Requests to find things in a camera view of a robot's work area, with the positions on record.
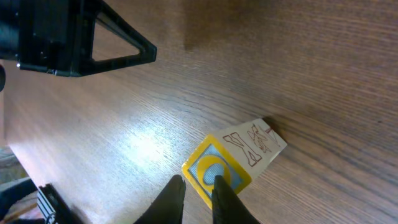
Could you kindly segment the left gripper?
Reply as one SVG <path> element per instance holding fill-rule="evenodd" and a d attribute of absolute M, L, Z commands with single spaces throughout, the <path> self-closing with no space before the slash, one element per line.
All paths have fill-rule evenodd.
<path fill-rule="evenodd" d="M 139 53 L 96 61 L 95 25 L 134 46 Z M 1 58 L 21 70 L 84 77 L 155 62 L 157 47 L 102 0 L 1 1 Z"/>

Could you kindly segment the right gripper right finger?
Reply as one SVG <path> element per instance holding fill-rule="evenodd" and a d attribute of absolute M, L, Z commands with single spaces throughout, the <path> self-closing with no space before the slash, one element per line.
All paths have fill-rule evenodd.
<path fill-rule="evenodd" d="M 214 224 L 260 224 L 221 175 L 215 177 L 211 202 Z"/>

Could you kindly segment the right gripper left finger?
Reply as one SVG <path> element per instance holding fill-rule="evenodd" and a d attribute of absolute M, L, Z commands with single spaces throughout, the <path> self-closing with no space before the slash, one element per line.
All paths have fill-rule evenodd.
<path fill-rule="evenodd" d="M 186 183 L 174 175 L 134 224 L 182 224 Z"/>

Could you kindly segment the yellow framed wooden block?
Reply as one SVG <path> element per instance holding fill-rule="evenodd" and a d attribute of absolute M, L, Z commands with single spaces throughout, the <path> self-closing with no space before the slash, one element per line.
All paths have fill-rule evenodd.
<path fill-rule="evenodd" d="M 237 160 L 210 134 L 182 165 L 182 173 L 209 208 L 217 175 L 222 176 L 236 194 L 252 181 Z"/>

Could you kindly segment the green edged plain block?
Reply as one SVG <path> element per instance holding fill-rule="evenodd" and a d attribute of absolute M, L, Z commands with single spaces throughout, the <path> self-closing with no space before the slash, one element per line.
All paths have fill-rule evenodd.
<path fill-rule="evenodd" d="M 258 177 L 287 143 L 263 120 L 255 119 L 212 135 L 252 179 Z"/>

